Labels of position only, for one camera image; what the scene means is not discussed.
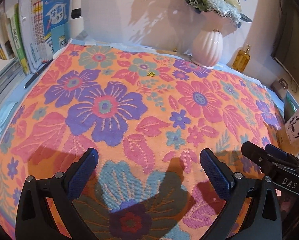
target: cream rose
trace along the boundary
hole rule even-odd
[[[242,11],[242,6],[240,5],[240,3],[237,0],[225,0],[225,2],[228,2],[231,5],[234,5],[237,10],[239,10],[240,12]]]

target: yellow liquid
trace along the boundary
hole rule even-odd
[[[251,56],[246,51],[240,50],[233,63],[233,69],[243,73],[250,59]]]

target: metal screw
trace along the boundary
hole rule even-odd
[[[28,177],[26,178],[26,181],[27,181],[27,182],[31,182],[31,181],[33,180],[33,178],[34,178],[33,176],[28,176]]]
[[[241,174],[241,173],[239,173],[239,172],[236,172],[236,173],[234,174],[234,176],[235,176],[235,178],[237,178],[237,179],[242,179],[242,178],[243,178],[243,174]]]
[[[64,173],[62,173],[61,171],[57,172],[55,174],[55,178],[60,179],[61,177],[63,177]]]
[[[271,179],[269,176],[265,176],[265,181],[267,181],[267,182],[271,182],[272,179]]]

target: blue gripper pad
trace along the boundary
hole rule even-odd
[[[288,161],[287,153],[272,144],[267,144],[265,147],[265,151],[277,159]]]
[[[81,195],[86,183],[98,164],[98,152],[93,148],[89,148],[80,160],[73,164],[80,166],[68,182],[67,198],[70,201],[79,198]]]
[[[228,201],[231,188],[234,186],[232,171],[225,164],[220,162],[210,149],[204,149],[200,156],[201,166],[213,185],[218,197]]]

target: small yellow object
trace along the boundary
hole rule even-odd
[[[149,73],[147,74],[147,76],[149,76],[149,77],[154,77],[154,76],[155,76],[155,73],[154,73],[154,72],[149,72]]]

